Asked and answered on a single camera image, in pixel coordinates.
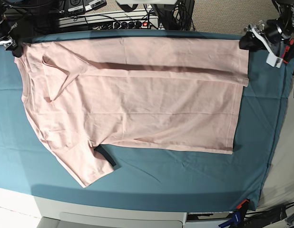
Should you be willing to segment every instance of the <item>cable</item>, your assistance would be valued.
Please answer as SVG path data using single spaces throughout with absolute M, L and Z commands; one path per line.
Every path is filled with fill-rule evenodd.
M 152 25 L 154 28 L 158 29 L 154 24 L 149 21 L 149 24 Z
M 247 216 L 245 216 L 244 218 L 245 219 L 262 219 L 262 218 L 252 218 L 252 217 L 247 217 Z
M 22 12 L 21 10 L 19 10 L 19 8 L 15 8 L 15 7 L 13 7 L 13 6 L 12 6 L 12 8 L 13 8 L 14 10 L 16 10 L 19 14 L 21 14 L 21 15 L 23 16 L 23 18 L 26 18 L 27 14 L 30 14 L 30 15 L 33 17 L 33 20 L 28 20 L 28 21 L 33 25 L 33 30 L 34 30 L 35 32 L 38 32 L 38 33 L 40 33 L 40 34 L 42 34 L 42 35 L 46 35 L 46 34 L 49 34 L 49 33 L 50 33 L 49 30 L 45 31 L 45 30 L 44 30 L 45 28 L 39 28 L 39 27 L 37 26 L 37 20 L 35 19 L 37 16 L 34 15 L 34 14 L 31 12 L 31 9 L 23 9 L 23 8 L 20 8 L 21 10 L 26 11 L 26 13 L 24 13 L 24 12 Z
M 294 207 L 294 202 L 287 203 L 287 204 L 285 204 L 285 206 L 286 206 L 285 209 L 289 209 L 289 208 L 291 208 L 291 207 Z M 270 209 L 270 210 L 258 211 L 258 212 L 250 212 L 250 213 L 247 213 L 247 215 L 262 214 L 262 213 L 267 213 L 267 212 L 270 212 L 270 211 L 273 211 L 273 210 L 275 210 L 275 208 Z
M 152 11 L 152 10 L 150 10 L 149 12 L 148 12 L 148 10 L 147 10 L 147 4 L 143 4 L 143 6 L 144 6 L 144 9 L 145 9 L 145 11 L 146 11 L 146 13 L 147 13 L 147 15 L 148 15 L 148 18 L 147 18 L 147 21 L 148 21 L 148 24 L 147 24 L 147 29 L 149 28 L 149 26 L 150 26 L 150 15 L 149 15 L 149 13 L 150 13 L 150 11 Z
M 28 10 L 26 13 L 24 13 L 21 18 L 17 19 L 16 22 L 13 24 L 13 26 L 16 25 L 16 23 L 19 23 L 20 21 L 25 19 L 28 16 L 29 13 L 30 13 L 30 10 Z
M 190 18 L 190 20 L 191 20 L 191 23 L 192 23 L 192 25 L 193 25 L 193 29 L 194 29 L 194 31 L 196 30 L 196 28 L 195 28 L 195 25 L 194 25 L 194 21 L 193 21 L 193 19 L 192 19 L 192 16 L 190 15 L 190 13 L 187 11 L 187 9 L 186 9 L 186 6 L 185 5 L 183 5 L 183 4 L 179 4 L 181 7 L 182 7 L 182 10 L 184 10 L 185 12 L 186 12 L 186 14 L 188 15 L 188 18 L 187 18 L 187 20 Z
M 87 26 L 88 26 L 88 30 L 89 30 L 90 26 L 89 26 L 89 23 L 88 23 L 88 21 L 87 21 L 87 18 L 86 18 L 86 17 L 85 17 L 85 22 L 86 22 L 86 24 L 87 24 Z
M 80 15 L 79 16 L 69 16 L 69 15 L 67 15 L 67 17 L 69 17 L 69 18 L 77 18 L 77 19 L 80 19 L 80 18 L 89 18 L 89 17 L 96 17 L 96 16 L 101 16 L 101 17 L 109 18 L 109 19 L 114 20 L 115 22 L 121 23 L 119 20 L 116 20 L 115 18 L 112 18 L 112 17 L 107 16 L 107 15 L 104 15 L 104 14 L 87 15 L 87 16 L 80 16 Z
M 11 7 L 31 9 L 31 8 L 39 8 L 39 7 L 47 6 L 47 5 L 51 4 L 54 0 L 50 0 L 50 1 L 46 2 L 46 3 L 36 4 L 36 5 L 15 4 L 15 3 L 9 2 L 7 0 L 0 0 L 0 1 L 2 1 L 4 4 L 9 5 Z
M 134 22 L 134 20 L 130 16 L 128 16 L 127 14 L 125 14 L 125 15 L 126 15 L 126 17 L 128 17 L 130 20 L 132 20 Z
M 150 15 L 152 11 L 153 10 L 151 9 L 145 16 L 143 16 L 141 19 L 138 19 L 137 21 L 145 19 L 145 17 L 148 17 L 148 15 Z
M 284 29 L 286 29 L 286 27 L 288 26 L 288 24 L 289 24 L 289 20 L 290 20 L 290 17 L 292 17 L 292 16 L 289 16 L 289 17 L 288 17 L 288 20 L 286 21 L 286 24 L 285 24 L 285 26 L 284 26 Z

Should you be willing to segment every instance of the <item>black cable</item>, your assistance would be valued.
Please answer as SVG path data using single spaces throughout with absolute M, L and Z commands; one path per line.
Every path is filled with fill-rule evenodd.
M 59 9 L 56 9 L 56 8 L 53 8 L 53 9 L 55 9 L 55 10 L 58 10 L 58 11 L 60 11 L 61 13 L 64 13 L 64 14 L 66 15 L 66 17 L 72 18 L 72 19 L 74 19 L 74 20 L 77 20 L 77 19 L 84 18 L 87 24 L 88 24 L 87 18 L 89 18 L 89 17 L 96 17 L 96 16 L 101 16 L 101 17 L 105 17 L 105 18 L 112 19 L 112 20 L 114 20 L 115 22 L 118 22 L 118 23 L 120 23 L 122 27 L 125 27 L 125 26 L 122 24 L 122 22 L 121 22 L 121 21 L 119 21 L 119 20 L 116 20 L 115 18 L 113 18 L 113 17 L 110 17 L 110 16 L 107 16 L 107 15 L 104 15 L 104 14 L 97 14 L 97 15 L 85 15 L 85 16 L 81 16 L 81 15 L 74 16 L 74 15 L 70 15 L 70 13 L 69 13 L 69 12 L 67 12 L 67 11 L 65 11 L 65 10 L 59 10 Z
M 188 28 L 188 20 L 191 18 L 191 16 L 188 13 L 188 11 L 186 10 L 186 6 L 185 5 L 179 3 L 179 7 L 182 10 L 182 24 L 183 24 L 182 29 L 187 30 L 187 28 Z
M 0 1 L 2 1 L 4 4 L 12 6 L 12 7 L 31 9 L 31 8 L 39 8 L 39 7 L 47 6 L 47 5 L 51 4 L 54 0 L 50 0 L 50 1 L 46 2 L 46 3 L 36 4 L 36 5 L 16 4 L 16 3 L 9 2 L 7 0 L 0 0 Z
M 183 7 L 183 10 L 187 13 L 187 15 L 188 15 L 188 18 L 190 18 L 191 19 L 191 23 L 193 24 L 193 29 L 194 29 L 194 31 L 196 30 L 196 28 L 195 28 L 195 25 L 194 25 L 194 21 L 193 21 L 193 18 L 192 18 L 192 16 L 190 15 L 190 13 L 187 11 L 187 9 L 186 9 L 186 6 L 185 5 L 183 5 L 183 4 L 180 4 L 182 7 Z
M 285 24 L 285 26 L 284 26 L 284 29 L 286 29 L 286 27 L 288 26 L 288 24 L 289 24 L 289 20 L 290 20 L 291 17 L 292 17 L 292 16 L 288 16 L 288 20 L 286 21 L 286 24 Z
M 179 7 L 178 6 L 176 6 L 173 10 L 172 10 L 172 12 L 171 12 L 171 19 L 175 22 L 175 23 L 177 23 L 177 24 L 179 24 L 180 23 L 180 11 L 179 11 Z
M 154 24 L 152 24 L 150 21 L 149 21 L 150 25 L 152 25 L 154 28 L 158 29 Z
M 289 206 L 289 207 L 286 207 L 285 209 L 289 209 L 291 207 L 294 207 L 294 202 L 287 203 L 287 204 L 285 204 L 285 206 Z M 273 210 L 275 210 L 275 208 L 270 209 L 270 210 L 258 211 L 258 212 L 250 212 L 250 213 L 247 213 L 247 215 L 262 214 L 262 213 L 267 213 L 267 212 L 270 212 L 270 211 L 273 211 Z
M 134 22 L 134 20 L 130 16 L 128 16 L 127 14 L 125 14 L 125 15 L 126 15 L 126 17 L 128 17 L 130 20 L 132 20 Z
M 26 13 L 22 14 L 22 17 L 19 18 L 19 19 L 17 19 L 17 21 L 13 24 L 13 26 L 14 26 L 16 23 L 19 23 L 20 21 L 22 21 L 23 19 L 25 19 L 25 18 L 28 16 L 29 13 L 30 13 L 30 10 L 28 10 Z
M 180 24 L 182 25 L 181 30 L 186 30 L 187 22 L 186 22 L 186 14 L 184 13 L 184 8 L 182 7 L 181 3 L 178 4 L 178 12 L 180 14 Z
M 252 218 L 252 217 L 247 217 L 247 216 L 245 216 L 244 218 L 245 219 L 262 219 L 262 218 Z
M 57 9 L 57 8 L 52 8 L 54 10 L 58 10 L 58 13 L 60 13 L 64 18 L 68 17 L 68 18 L 72 18 L 74 19 L 74 21 L 77 21 L 77 16 L 70 14 L 68 11 L 65 10 L 61 10 L 61 9 Z
M 28 16 L 28 14 L 30 14 L 32 17 L 36 17 L 36 15 L 34 15 L 34 14 L 31 12 L 30 9 L 15 8 L 15 7 L 13 7 L 13 6 L 12 6 L 12 8 L 13 8 L 15 11 L 17 11 L 19 14 L 22 15 L 22 17 L 21 17 L 20 19 L 18 19 L 18 20 L 16 21 L 16 23 L 19 22 L 19 21 L 22 20 L 22 19 L 25 19 L 25 18 Z M 37 23 L 36 23 L 36 20 L 35 20 L 35 19 L 34 19 L 34 20 L 28 20 L 28 21 L 32 24 L 32 26 L 33 26 L 33 30 L 34 30 L 35 32 L 38 32 L 38 33 L 40 33 L 40 34 L 42 34 L 42 35 L 46 35 L 46 34 L 50 33 L 50 31 L 45 31 L 44 28 L 39 28 L 39 27 L 37 26 Z
M 148 15 L 150 15 L 151 12 L 152 10 L 150 10 L 145 16 L 143 16 L 141 19 L 138 19 L 137 21 L 143 20 L 145 17 L 148 17 Z
M 147 23 L 147 29 L 148 29 L 148 28 L 151 28 L 150 27 L 150 14 L 147 13 L 147 15 L 148 15 L 148 17 L 147 17 L 147 21 L 148 21 L 148 23 Z
M 90 29 L 90 26 L 89 26 L 89 23 L 88 23 L 88 21 L 87 21 L 87 18 L 85 17 L 85 22 L 86 22 L 86 24 L 87 24 L 87 26 L 88 26 L 88 30 Z
M 147 15 L 148 15 L 148 18 L 147 18 L 147 21 L 148 21 L 148 24 L 147 24 L 147 29 L 149 28 L 149 26 L 150 26 L 150 14 L 149 14 L 149 12 L 150 11 L 152 11 L 152 10 L 150 10 L 149 12 L 148 12 L 148 10 L 147 10 L 147 4 L 143 4 L 143 6 L 144 6 L 144 9 L 145 9 L 145 11 L 146 11 L 146 13 L 147 13 Z

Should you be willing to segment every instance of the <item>electronic device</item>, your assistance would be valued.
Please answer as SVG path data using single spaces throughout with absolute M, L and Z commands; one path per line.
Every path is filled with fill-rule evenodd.
M 107 5 L 106 0 L 83 0 L 85 12 L 89 12 L 91 10 L 97 10 Z
M 74 20 L 72 17 L 57 19 L 57 25 L 61 32 L 107 29 L 158 29 L 158 16 L 147 14 L 145 9 L 136 9 L 132 12 L 123 11 L 101 12 L 88 14 L 86 18 L 81 16 Z
M 64 5 L 64 11 L 70 15 L 84 14 L 83 0 L 66 0 Z

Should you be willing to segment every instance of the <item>fabric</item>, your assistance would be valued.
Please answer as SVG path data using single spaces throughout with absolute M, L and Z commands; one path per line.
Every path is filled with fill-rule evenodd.
M 203 32 L 126 29 L 52 34 L 26 42 L 116 37 L 240 38 Z M 250 209 L 256 209 L 268 172 L 269 177 L 276 177 L 277 172 L 283 176 L 288 169 L 294 180 L 294 165 L 284 160 L 280 161 L 282 170 L 269 171 L 272 156 L 277 155 L 281 129 L 287 133 L 280 136 L 294 148 L 294 141 L 289 138 L 294 119 L 284 123 L 294 61 L 278 69 L 265 62 L 267 55 L 267 51 L 249 54 L 250 83 L 243 89 L 233 154 L 103 145 L 116 163 L 115 171 L 82 188 L 36 137 L 21 101 L 22 81 L 14 57 L 0 47 L 0 188 L 51 200 L 128 210 L 233 211 L 245 198 L 251 200 Z M 294 150 L 279 143 L 277 149 L 283 155 L 294 154 Z M 271 190 L 277 194 L 277 202 L 277 196 L 282 200 L 294 192 L 293 188 L 284 187 L 285 183 L 292 185 L 288 178 L 275 180 L 261 195 L 265 203 L 273 198 Z M 42 210 L 43 201 L 36 198 L 36 203 Z
M 113 171 L 93 151 L 100 144 L 232 153 L 248 84 L 237 41 L 41 43 L 15 62 L 37 137 L 83 187 Z

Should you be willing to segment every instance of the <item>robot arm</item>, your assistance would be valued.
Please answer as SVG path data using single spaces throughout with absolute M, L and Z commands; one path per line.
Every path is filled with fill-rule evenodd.
M 267 50 L 269 55 L 266 62 L 280 68 L 283 62 L 282 48 L 284 43 L 289 44 L 294 33 L 294 0 L 272 2 L 279 12 L 279 18 L 261 21 L 259 25 L 250 24 L 240 39 L 239 47 L 250 51 Z
M 6 7 L 0 4 L 0 45 L 3 45 L 6 50 L 12 51 L 15 57 L 20 57 L 22 46 L 18 45 L 18 39 L 12 32 L 17 24 L 10 26 L 4 16 L 5 11 Z

